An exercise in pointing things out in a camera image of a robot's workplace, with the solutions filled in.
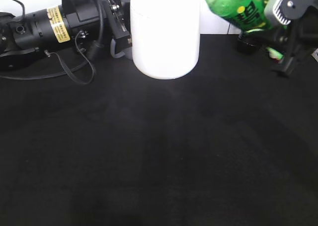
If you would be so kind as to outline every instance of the black cloth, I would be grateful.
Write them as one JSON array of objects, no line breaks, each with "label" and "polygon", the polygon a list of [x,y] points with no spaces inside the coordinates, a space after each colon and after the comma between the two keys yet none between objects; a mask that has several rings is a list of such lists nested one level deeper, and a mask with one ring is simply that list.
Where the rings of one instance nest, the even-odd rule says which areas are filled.
[{"label": "black cloth", "polygon": [[88,86],[0,80],[0,225],[317,226],[318,64],[280,78],[236,38],[202,36],[176,80],[125,58]]}]

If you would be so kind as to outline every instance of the black cable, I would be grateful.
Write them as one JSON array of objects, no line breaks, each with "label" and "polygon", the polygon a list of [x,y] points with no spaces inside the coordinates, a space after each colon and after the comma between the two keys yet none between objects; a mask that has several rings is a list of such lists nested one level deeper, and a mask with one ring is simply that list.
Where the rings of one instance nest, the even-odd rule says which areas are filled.
[{"label": "black cable", "polygon": [[[55,78],[55,77],[60,77],[60,76],[64,76],[64,75],[68,75],[70,77],[71,80],[73,80],[75,83],[77,84],[81,84],[81,85],[85,85],[85,84],[89,84],[94,80],[94,77],[96,76],[96,68],[95,66],[87,59],[87,57],[80,51],[79,45],[78,45],[78,38],[79,36],[82,34],[83,32],[80,31],[76,37],[75,37],[75,46],[76,49],[79,51],[79,53],[85,58],[85,62],[83,62],[82,64],[78,65],[77,67],[73,68],[73,69],[69,69],[68,66],[66,65],[66,63],[62,60],[62,58],[60,57],[60,55],[56,52],[53,53],[48,53],[50,55],[54,54],[58,57],[61,66],[64,70],[64,72],[59,72],[56,74],[51,74],[51,75],[40,75],[40,76],[30,76],[30,77],[18,77],[18,76],[2,76],[0,75],[0,78],[5,78],[5,79],[10,79],[10,80],[40,80],[40,79],[47,79],[47,78]],[[84,82],[80,79],[78,79],[73,72],[76,72],[80,69],[82,69],[83,67],[85,67],[87,64],[90,65],[91,69],[92,69],[92,76],[89,79],[88,82]]]},{"label": "black cable", "polygon": [[[71,71],[74,73],[76,71],[79,71],[84,66],[86,66],[88,63],[83,62],[82,64],[76,66],[75,68],[71,69]],[[50,74],[50,75],[39,75],[39,76],[30,76],[30,77],[19,77],[19,76],[4,76],[0,75],[0,78],[5,78],[9,80],[20,80],[20,81],[28,81],[28,80],[40,80],[40,79],[48,79],[48,78],[56,78],[66,75],[65,72],[59,72],[56,74]]]},{"label": "black cable", "polygon": [[96,8],[99,16],[99,36],[97,42],[102,44],[104,35],[104,15],[103,15],[103,3],[101,0],[95,0]]},{"label": "black cable", "polygon": [[22,7],[22,18],[21,18],[21,20],[13,20],[13,21],[11,21],[11,22],[21,22],[21,21],[24,21],[24,19],[25,19],[25,6],[24,6],[24,4],[23,4],[22,2],[20,2],[19,0],[12,0],[12,1],[14,1],[14,2],[16,2],[16,3],[18,3],[18,4],[21,5],[21,7]]},{"label": "black cable", "polygon": [[80,35],[83,35],[83,34],[84,34],[84,32],[80,31],[76,35],[76,37],[75,37],[75,46],[76,46],[76,49],[79,51],[79,53],[83,56],[83,58],[87,61],[87,63],[91,67],[92,75],[91,75],[91,78],[89,79],[88,82],[84,82],[81,79],[77,78],[75,76],[75,74],[73,74],[73,72],[70,70],[70,68],[66,65],[66,63],[64,62],[64,60],[60,57],[60,55],[58,53],[52,52],[52,53],[49,53],[49,54],[55,54],[59,58],[59,61],[61,63],[62,68],[64,69],[64,71],[68,75],[68,77],[70,77],[70,79],[73,80],[73,82],[75,82],[77,84],[81,84],[81,85],[86,85],[86,84],[92,83],[92,81],[94,80],[95,75],[96,75],[96,68],[92,64],[92,62],[90,62],[89,59],[80,51],[80,48],[79,48],[79,45],[78,45],[78,38],[79,38]]}]

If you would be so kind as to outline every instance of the white backdrop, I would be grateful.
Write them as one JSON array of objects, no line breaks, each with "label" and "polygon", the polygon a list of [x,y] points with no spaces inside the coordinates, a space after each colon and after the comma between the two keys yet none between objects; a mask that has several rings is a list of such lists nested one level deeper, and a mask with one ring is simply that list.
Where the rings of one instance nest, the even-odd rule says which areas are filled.
[{"label": "white backdrop", "polygon": [[[61,4],[61,0],[20,0],[25,4],[26,12],[33,12]],[[239,30],[228,22],[210,12],[204,0],[193,0],[201,3],[201,33],[202,34],[236,34]],[[0,0],[0,11],[21,15],[21,7],[9,0]]]}]

